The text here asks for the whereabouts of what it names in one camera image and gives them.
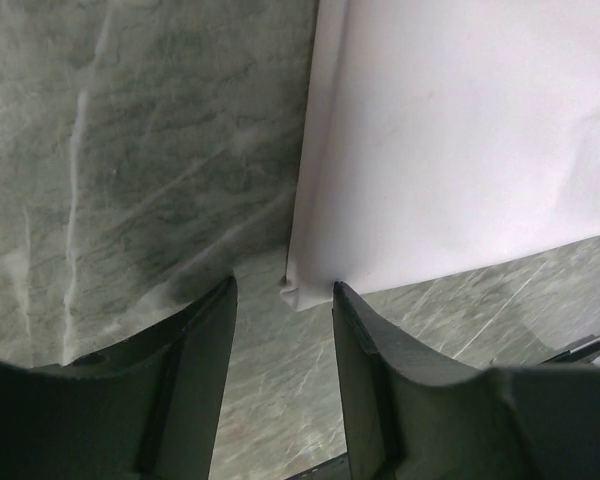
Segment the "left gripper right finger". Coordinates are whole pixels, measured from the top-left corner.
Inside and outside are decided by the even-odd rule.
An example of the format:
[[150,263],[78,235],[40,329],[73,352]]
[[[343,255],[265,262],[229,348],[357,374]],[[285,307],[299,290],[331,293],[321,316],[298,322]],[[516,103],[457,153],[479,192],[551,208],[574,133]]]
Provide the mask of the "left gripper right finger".
[[532,366],[475,369],[333,288],[354,479],[600,479],[600,335]]

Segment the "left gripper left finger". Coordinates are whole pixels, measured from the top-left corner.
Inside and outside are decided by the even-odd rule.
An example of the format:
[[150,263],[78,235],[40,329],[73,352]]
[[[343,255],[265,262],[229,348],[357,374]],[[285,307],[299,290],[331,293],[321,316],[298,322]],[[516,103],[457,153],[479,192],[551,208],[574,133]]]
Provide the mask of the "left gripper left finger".
[[221,281],[69,365],[0,361],[0,479],[205,479],[237,318]]

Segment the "white t shirt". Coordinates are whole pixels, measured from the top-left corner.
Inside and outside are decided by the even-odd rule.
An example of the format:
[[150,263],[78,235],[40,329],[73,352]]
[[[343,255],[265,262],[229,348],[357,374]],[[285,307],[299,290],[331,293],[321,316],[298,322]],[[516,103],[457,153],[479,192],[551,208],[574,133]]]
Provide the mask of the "white t shirt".
[[600,236],[600,1],[323,1],[282,298]]

